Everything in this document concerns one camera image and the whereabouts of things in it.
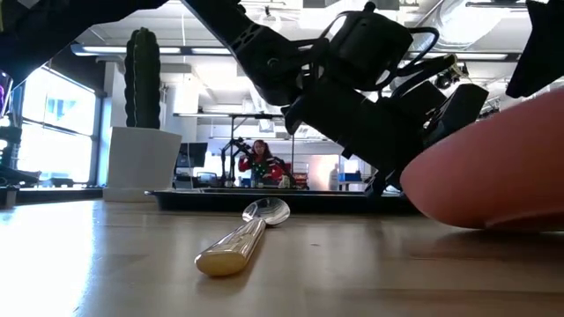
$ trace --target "pink object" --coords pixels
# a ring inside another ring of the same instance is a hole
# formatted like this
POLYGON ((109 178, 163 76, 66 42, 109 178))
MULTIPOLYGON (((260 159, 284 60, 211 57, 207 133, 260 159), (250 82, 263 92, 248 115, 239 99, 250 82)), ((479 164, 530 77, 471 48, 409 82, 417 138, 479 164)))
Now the pink object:
POLYGON ((423 214, 447 225, 564 230, 564 90, 447 137, 414 159, 401 183, 423 214))

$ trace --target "spoon bowl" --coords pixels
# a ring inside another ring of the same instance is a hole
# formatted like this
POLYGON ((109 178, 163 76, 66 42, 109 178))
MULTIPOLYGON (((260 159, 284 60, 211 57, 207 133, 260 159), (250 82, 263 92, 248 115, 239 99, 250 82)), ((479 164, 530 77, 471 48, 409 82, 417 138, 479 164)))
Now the spoon bowl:
POLYGON ((247 223, 258 217, 268 226, 280 225, 290 217, 290 207, 279 198, 259 199, 245 208, 243 221, 247 223))

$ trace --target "woman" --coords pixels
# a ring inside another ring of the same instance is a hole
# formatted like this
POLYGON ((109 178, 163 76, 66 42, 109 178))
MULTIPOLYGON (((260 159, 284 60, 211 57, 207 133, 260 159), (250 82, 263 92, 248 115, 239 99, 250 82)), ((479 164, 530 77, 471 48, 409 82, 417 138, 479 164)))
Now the woman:
POLYGON ((263 140, 256 140, 251 149, 252 158, 242 156, 239 158, 239 171, 251 170, 251 180, 262 179, 264 183, 276 185, 282 174, 278 166, 271 166, 272 158, 268 144, 263 140))

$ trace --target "spoon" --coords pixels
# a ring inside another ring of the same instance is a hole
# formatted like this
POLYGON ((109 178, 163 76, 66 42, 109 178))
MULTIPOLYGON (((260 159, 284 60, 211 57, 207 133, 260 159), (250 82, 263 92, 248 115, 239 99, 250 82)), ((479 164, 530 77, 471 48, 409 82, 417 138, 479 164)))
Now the spoon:
POLYGON ((290 217, 290 207, 278 198, 259 199, 243 211, 245 224, 200 253, 194 262, 207 276, 229 276, 242 271, 264 228, 279 225, 290 217))

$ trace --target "wooden surface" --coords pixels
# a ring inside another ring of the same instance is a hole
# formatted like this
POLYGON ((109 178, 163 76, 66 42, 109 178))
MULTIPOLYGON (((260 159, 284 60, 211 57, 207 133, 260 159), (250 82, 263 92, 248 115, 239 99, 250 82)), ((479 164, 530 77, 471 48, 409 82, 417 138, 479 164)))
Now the wooden surface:
POLYGON ((75 202, 0 212, 0 316, 562 316, 564 237, 423 217, 291 217, 248 267, 196 254, 238 217, 75 202))

